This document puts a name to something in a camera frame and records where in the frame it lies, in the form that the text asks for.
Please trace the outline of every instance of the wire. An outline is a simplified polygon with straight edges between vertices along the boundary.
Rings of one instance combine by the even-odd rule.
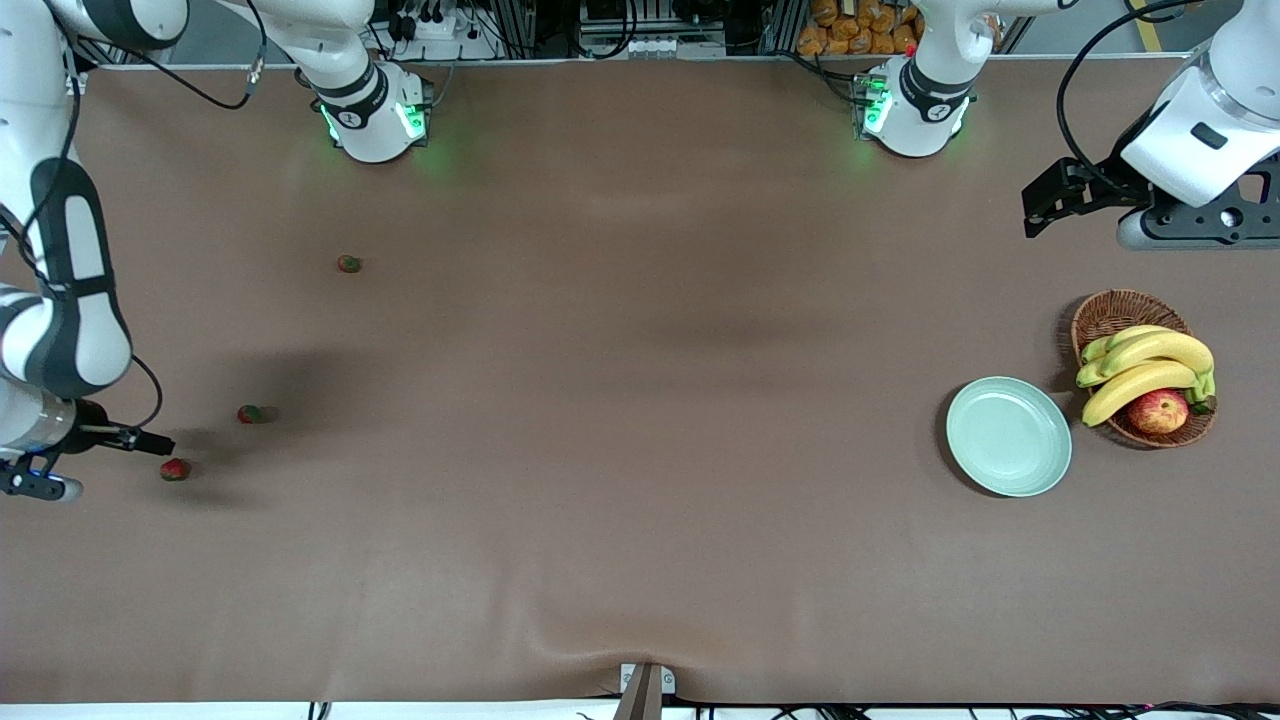
[[[378,44],[378,56],[381,58],[383,60],[390,60],[392,59],[390,50],[388,50],[387,46],[383,45],[383,38],[378,35],[378,31],[374,29],[374,23],[366,23],[365,27],[369,28],[369,35],[372,35],[374,42]]]
[[[609,50],[604,55],[596,55],[595,53],[584,49],[573,37],[573,26],[581,27],[581,20],[575,18],[572,12],[577,8],[577,3],[573,0],[564,3],[564,40],[568,42],[570,50],[593,60],[608,60],[609,58],[616,58],[622,54],[623,50],[631,46],[631,42],[636,38],[636,32],[640,29],[640,10],[636,6],[635,0],[627,0],[627,6],[631,9],[631,29],[627,31],[627,15],[623,13],[622,37],[618,38],[618,44],[614,45],[613,50]]]
[[[1130,13],[1138,12],[1138,8],[1133,6],[1133,0],[1124,0],[1124,6],[1125,10],[1129,10]],[[1183,10],[1178,10],[1162,18],[1138,18],[1138,20],[1143,23],[1160,24],[1160,23],[1167,23],[1169,20],[1176,20],[1180,17],[1183,17]]]
[[[150,425],[151,420],[155,420],[157,416],[160,416],[160,410],[164,409],[164,387],[160,384],[160,378],[156,377],[155,372],[150,366],[147,366],[147,364],[143,363],[141,357],[133,355],[132,360],[138,366],[138,369],[146,373],[147,378],[151,380],[151,386],[156,388],[156,404],[155,407],[151,409],[151,414],[147,415],[141,423],[136,425],[129,425],[134,430],[141,430],[142,428]]]
[[[440,87],[440,94],[431,99],[431,109],[434,110],[440,102],[444,102],[444,94],[449,91],[449,86],[453,85],[453,73],[458,69],[458,60],[462,59],[462,49],[458,47],[458,56],[453,59],[453,64],[449,65],[449,74],[444,78],[444,86]]]
[[[266,61],[266,46],[268,46],[266,24],[262,22],[262,15],[260,15],[257,13],[257,6],[253,5],[253,0],[244,0],[244,4],[248,5],[248,9],[253,12],[253,19],[257,20],[257,31],[259,31],[259,35],[261,36],[261,44],[259,45],[259,49],[257,49],[257,56],[253,59],[252,63],[250,63],[250,81],[248,81],[248,85],[244,87],[244,95],[238,101],[236,101],[236,102],[225,102],[223,100],[219,100],[219,99],[214,97],[212,95],[209,95],[207,92],[205,92],[204,90],[196,87],[195,85],[192,85],[189,81],[187,81],[186,78],[183,78],[178,73],[170,70],[169,68],[161,65],[160,63],[152,60],[151,58],[146,56],[142,53],[138,53],[136,50],[131,50],[128,47],[120,47],[118,45],[111,45],[111,47],[122,50],[122,51],[129,54],[131,56],[137,58],[138,60],[142,60],[143,63],[146,63],[146,64],[151,65],[152,68],[160,70],[161,73],[169,76],[170,79],[175,81],[178,85],[186,87],[187,90],[195,92],[196,95],[201,96],[202,99],[205,99],[206,101],[211,102],[212,105],[216,105],[216,106],[219,106],[219,108],[221,108],[224,110],[239,110],[241,108],[243,108],[244,105],[248,104],[248,99],[253,96],[253,90],[257,88],[257,77],[259,77],[259,73],[262,72],[262,64]]]
[[[50,0],[45,0],[45,5],[49,8],[49,13],[54,17],[54,23],[58,24],[58,29],[61,31],[63,38],[67,40],[68,53],[72,45],[70,35],[67,33],[67,28],[63,27],[61,20],[58,19],[58,13],[54,12],[54,6]],[[45,191],[45,196],[40,199],[40,202],[31,209],[31,214],[27,215],[27,222],[22,224],[22,228],[14,228],[13,224],[5,219],[5,229],[14,237],[18,243],[18,256],[22,258],[22,263],[36,274],[37,278],[44,278],[40,269],[36,266],[36,251],[31,246],[31,241],[27,234],[31,232],[31,224],[36,222],[40,213],[45,210],[45,205],[54,196],[58,188],[58,181],[63,177],[63,168],[67,167],[68,158],[72,152],[72,141],[76,138],[76,127],[79,124],[79,108],[81,108],[81,87],[79,87],[79,74],[76,72],[76,64],[72,61],[67,67],[68,77],[72,83],[72,117],[67,123],[67,135],[63,137],[63,149],[58,152],[58,167],[54,168],[54,177],[50,178],[49,190]]]
[[[307,706],[307,720],[326,720],[330,710],[332,702],[312,702]]]
[[[1068,65],[1066,72],[1062,73],[1062,82],[1059,83],[1057,86],[1057,97],[1055,100],[1055,110],[1057,113],[1057,127],[1062,132],[1062,140],[1066,142],[1066,146],[1071,150],[1071,155],[1075,158],[1075,160],[1080,163],[1080,165],[1096,181],[1107,186],[1108,190],[1120,195],[1120,197],[1128,197],[1132,200],[1143,200],[1143,197],[1137,195],[1133,190],[1124,188],[1111,178],[1103,176],[1102,170],[1096,164],[1093,164],[1093,161],[1091,161],[1088,158],[1084,156],[1084,150],[1082,150],[1080,145],[1075,141],[1075,136],[1071,135],[1071,128],[1066,122],[1066,88],[1071,85],[1071,78],[1075,77],[1075,72],[1080,69],[1080,65],[1084,63],[1084,58],[1088,56],[1089,51],[1097,47],[1100,42],[1102,42],[1108,35],[1115,32],[1117,28],[1124,27],[1126,23],[1129,23],[1129,20],[1143,18],[1146,15],[1149,15],[1151,13],[1158,13],[1160,10],[1167,10],[1170,8],[1180,8],[1183,5],[1190,5],[1192,3],[1199,3],[1199,1],[1201,0],[1160,0],[1160,3],[1153,3],[1139,10],[1125,13],[1124,15],[1116,18],[1115,20],[1111,20],[1106,27],[1100,29],[1097,35],[1091,37],[1089,41],[1084,44],[1084,47],[1082,47],[1080,51],[1075,55],[1075,59],[1071,60],[1071,64]]]
[[[783,58],[790,58],[791,60],[794,60],[801,68],[804,68],[804,69],[809,70],[810,73],[818,76],[819,78],[822,78],[822,82],[827,85],[827,88],[831,90],[831,92],[836,97],[840,97],[845,102],[849,102],[851,105],[868,105],[869,104],[865,100],[859,100],[859,99],[856,99],[856,97],[846,94],[845,91],[840,90],[840,87],[836,85],[836,82],[837,81],[838,82],[852,82],[854,81],[854,76],[850,74],[850,73],[835,73],[835,72],[831,72],[831,70],[823,68],[822,67],[822,61],[818,59],[818,55],[814,55],[813,56],[813,61],[810,63],[809,60],[805,60],[803,56],[800,56],[800,55],[797,55],[797,54],[795,54],[795,53],[792,53],[790,50],[774,50],[774,51],[772,51],[769,54],[771,55],[781,55]]]
[[[835,94],[836,97],[840,97],[841,100],[849,102],[850,105],[858,104],[858,100],[854,100],[852,95],[849,95],[847,92],[836,87],[836,83],[832,82],[831,76],[822,69],[822,60],[819,60],[817,55],[813,56],[813,64],[814,67],[818,68],[818,74],[822,77],[822,82],[827,85],[827,88],[831,90],[831,92]]]
[[[512,40],[507,37],[507,35],[502,32],[502,29],[498,27],[497,20],[494,20],[494,24],[489,24],[489,20],[486,20],[485,17],[480,14],[480,8],[476,6],[475,0],[467,0],[467,5],[471,5],[471,20],[479,22],[481,27],[493,33],[493,36],[497,37],[499,42],[507,46],[507,50],[509,53],[532,53],[538,50],[536,47],[531,47],[529,45],[520,45],[518,42],[512,42]]]

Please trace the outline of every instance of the wicker basket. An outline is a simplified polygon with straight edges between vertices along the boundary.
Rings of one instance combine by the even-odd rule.
[[[1187,322],[1158,299],[1133,290],[1108,290],[1085,299],[1071,318],[1071,347],[1075,348],[1075,361],[1080,366],[1084,365],[1080,354],[1085,345],[1133,325],[1164,325],[1193,334]],[[1089,395],[1093,395],[1093,388],[1089,388]],[[1204,437],[1216,418],[1216,410],[1204,415],[1192,415],[1181,428],[1164,436],[1147,434],[1134,428],[1124,413],[1116,413],[1107,420],[1107,425],[1120,436],[1115,439],[1125,445],[1143,448],[1184,447]]]

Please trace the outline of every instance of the red strawberry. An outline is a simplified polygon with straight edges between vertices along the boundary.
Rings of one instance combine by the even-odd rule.
[[[358,273],[365,261],[355,255],[339,255],[338,269],[343,273]]]
[[[160,465],[160,478],[166,482],[186,480],[191,477],[191,462],[187,462],[182,457],[173,457],[166,460],[164,465]]]
[[[244,425],[257,425],[266,421],[266,414],[257,405],[241,405],[236,411],[236,419]]]

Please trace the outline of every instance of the robotic arm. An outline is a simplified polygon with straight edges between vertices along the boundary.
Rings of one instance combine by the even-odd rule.
[[[1280,247],[1276,37],[1280,3],[1244,0],[1111,156],[1064,158],[1023,190],[1027,237],[1068,215],[1135,206],[1116,233],[1133,250]],[[1257,176],[1258,196],[1242,196],[1244,176]]]
[[[218,0],[257,23],[253,8]],[[384,163],[426,142],[431,86],[394,63],[375,63],[360,40],[374,0],[255,0],[268,37],[320,97],[329,135],[361,163]]]
[[[101,406],[83,400],[124,375],[132,347],[102,208],[70,142],[77,111],[67,92],[64,29],[145,50],[175,42],[186,22],[186,0],[0,4],[0,202],[40,288],[36,295],[0,283],[0,491],[6,495],[78,495],[76,480],[47,471],[63,452],[95,445],[173,450],[168,438],[110,424]],[[79,94],[74,79],[73,92]],[[35,457],[45,460],[42,470],[32,469]]]
[[[924,37],[915,55],[897,56],[855,86],[869,105],[858,108],[860,135],[908,158],[942,150],[960,132],[969,90],[991,56],[995,36],[986,15],[1042,15],[1075,0],[915,0]]]

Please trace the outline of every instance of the banana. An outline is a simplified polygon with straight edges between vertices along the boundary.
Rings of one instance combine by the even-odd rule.
[[[1212,370],[1197,375],[1196,384],[1187,388],[1187,400],[1192,405],[1199,405],[1215,395],[1217,395],[1217,380],[1213,379]]]
[[[1107,351],[1110,351],[1116,345],[1132,337],[1144,336],[1155,332],[1171,333],[1174,331],[1161,325],[1133,325],[1130,328],[1125,328],[1117,332],[1116,334],[1100,337],[1098,340],[1091,342],[1089,345],[1085,345],[1084,350],[1080,352],[1080,356],[1084,357],[1085,363],[1093,363],[1094,360],[1101,360],[1107,354]]]
[[[1157,363],[1156,359],[1140,360],[1134,363],[1134,368],[1140,368],[1143,365],[1151,365]],[[1106,375],[1102,374],[1102,360],[1094,360],[1088,365],[1080,368],[1080,372],[1075,374],[1075,384],[1079,387],[1094,387],[1107,382]]]
[[[1084,424],[1091,428],[1101,425],[1121,407],[1153,389],[1189,388],[1194,387],[1196,383],[1196,373],[1174,360],[1157,360],[1138,368],[1129,368],[1111,378],[1084,405]]]
[[[1085,345],[1084,350],[1080,351],[1080,357],[1083,357],[1085,363],[1094,363],[1097,360],[1102,360],[1102,357],[1105,357],[1107,354],[1107,343],[1111,342],[1112,337],[1114,336],[1100,337],[1098,340],[1091,342],[1089,345]]]
[[[1213,354],[1203,342],[1189,334],[1147,333],[1117,343],[1102,360],[1102,374],[1111,378],[1134,366],[1139,360],[1167,357],[1187,365],[1197,375],[1213,370]]]

